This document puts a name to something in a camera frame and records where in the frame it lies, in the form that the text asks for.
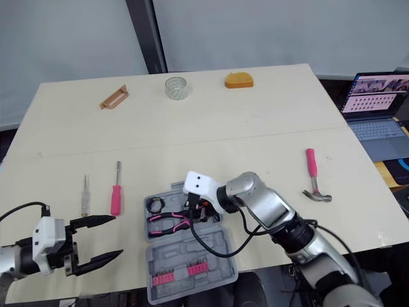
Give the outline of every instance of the pink screwdriver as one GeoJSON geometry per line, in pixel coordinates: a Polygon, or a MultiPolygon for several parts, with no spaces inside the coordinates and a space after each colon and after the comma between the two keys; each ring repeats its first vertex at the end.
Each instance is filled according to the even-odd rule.
{"type": "Polygon", "coordinates": [[[118,216],[121,214],[121,186],[120,186],[121,161],[116,163],[116,185],[112,190],[111,198],[111,215],[118,216]]]}

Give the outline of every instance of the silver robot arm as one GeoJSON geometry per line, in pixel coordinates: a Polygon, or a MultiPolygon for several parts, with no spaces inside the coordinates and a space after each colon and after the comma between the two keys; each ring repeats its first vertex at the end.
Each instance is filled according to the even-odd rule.
{"type": "Polygon", "coordinates": [[[358,277],[348,261],[257,174],[246,172],[222,185],[190,171],[183,189],[208,200],[220,214],[246,207],[321,294],[324,307],[383,306],[357,285],[358,277]]]}

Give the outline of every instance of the sponge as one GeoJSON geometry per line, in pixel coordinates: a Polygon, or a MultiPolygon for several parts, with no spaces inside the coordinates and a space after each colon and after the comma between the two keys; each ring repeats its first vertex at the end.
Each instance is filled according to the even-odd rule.
{"type": "Polygon", "coordinates": [[[247,72],[229,74],[224,81],[227,88],[251,88],[254,85],[253,78],[247,72]]]}

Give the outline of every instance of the black cable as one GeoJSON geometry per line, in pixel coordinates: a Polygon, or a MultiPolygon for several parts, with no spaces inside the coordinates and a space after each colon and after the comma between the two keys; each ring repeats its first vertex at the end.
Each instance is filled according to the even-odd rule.
{"type": "Polygon", "coordinates": [[[289,224],[289,223],[292,222],[292,221],[283,222],[282,224],[280,224],[280,226],[275,227],[275,228],[272,228],[272,229],[269,229],[269,230],[265,230],[265,231],[263,231],[263,232],[257,232],[257,231],[254,231],[254,230],[251,232],[251,231],[247,228],[247,221],[246,221],[246,219],[245,219],[245,215],[244,215],[243,210],[242,210],[238,205],[236,205],[236,207],[237,207],[237,209],[238,209],[240,215],[242,216],[243,227],[244,227],[245,232],[246,232],[248,235],[270,235],[271,233],[277,232],[278,230],[282,229],[282,228],[285,227],[287,224],[289,224]]]}
{"type": "MultiPolygon", "coordinates": [[[[205,250],[207,250],[209,253],[211,253],[211,254],[213,254],[213,255],[215,255],[215,256],[217,256],[217,257],[230,258],[230,257],[233,257],[233,256],[237,255],[239,252],[242,251],[242,249],[243,249],[243,248],[250,242],[250,240],[253,238],[253,235],[249,235],[249,237],[246,239],[246,241],[244,241],[244,243],[243,243],[238,249],[236,249],[234,252],[228,253],[228,254],[220,254],[220,253],[214,251],[214,250],[213,250],[212,248],[210,248],[209,246],[207,246],[206,243],[204,243],[204,242],[202,241],[202,239],[200,239],[200,237],[197,235],[197,233],[196,233],[196,231],[195,231],[195,229],[194,229],[194,227],[193,227],[194,223],[193,223],[193,210],[192,210],[192,209],[189,209],[189,222],[190,222],[190,230],[192,231],[192,234],[193,234],[194,238],[198,241],[198,243],[200,243],[200,245],[202,245],[202,247],[205,248],[205,250]]],[[[258,231],[258,230],[260,229],[260,227],[261,227],[260,225],[257,226],[257,227],[254,229],[253,232],[258,231]]]]}
{"type": "Polygon", "coordinates": [[[77,303],[79,301],[79,298],[76,297],[75,301],[72,304],[69,304],[67,307],[72,307],[75,303],[77,303]]]}
{"type": "Polygon", "coordinates": [[[298,281],[295,282],[295,287],[294,287],[294,291],[291,295],[291,298],[289,299],[289,303],[288,303],[288,307],[291,307],[291,305],[293,304],[294,298],[295,298],[295,294],[297,292],[298,289],[298,281]]]}
{"type": "Polygon", "coordinates": [[[353,254],[352,250],[348,247],[348,245],[346,245],[346,243],[340,237],[338,237],[334,232],[332,232],[328,228],[325,228],[325,227],[319,225],[318,223],[316,223],[316,221],[313,221],[313,220],[311,220],[311,221],[310,220],[305,220],[305,221],[307,221],[308,224],[313,225],[314,227],[319,228],[319,229],[323,230],[324,232],[329,233],[331,236],[333,236],[335,239],[337,239],[339,241],[339,243],[341,243],[344,246],[344,248],[350,254],[352,262],[353,262],[353,264],[354,264],[354,266],[355,266],[355,268],[356,268],[356,270],[358,272],[357,275],[358,275],[359,285],[362,286],[363,288],[365,288],[364,280],[366,281],[366,279],[365,279],[364,273],[362,271],[362,268],[359,265],[357,257],[353,254]]]}
{"type": "Polygon", "coordinates": [[[8,217],[10,214],[13,214],[14,212],[23,209],[23,208],[27,208],[30,206],[41,206],[41,217],[43,216],[50,216],[50,208],[49,206],[47,206],[46,204],[40,202],[40,201],[32,201],[31,203],[25,203],[24,205],[15,207],[14,209],[11,209],[10,211],[4,213],[2,216],[0,216],[0,223],[3,219],[5,219],[6,217],[8,217]]]}

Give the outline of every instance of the white wall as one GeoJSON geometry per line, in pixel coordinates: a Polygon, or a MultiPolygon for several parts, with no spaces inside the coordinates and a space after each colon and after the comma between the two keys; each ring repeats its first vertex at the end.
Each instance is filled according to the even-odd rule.
{"type": "Polygon", "coordinates": [[[408,0],[154,0],[169,71],[308,63],[352,77],[409,52],[408,0]]]}
{"type": "Polygon", "coordinates": [[[0,0],[0,130],[41,82],[147,73],[125,0],[0,0]]]}

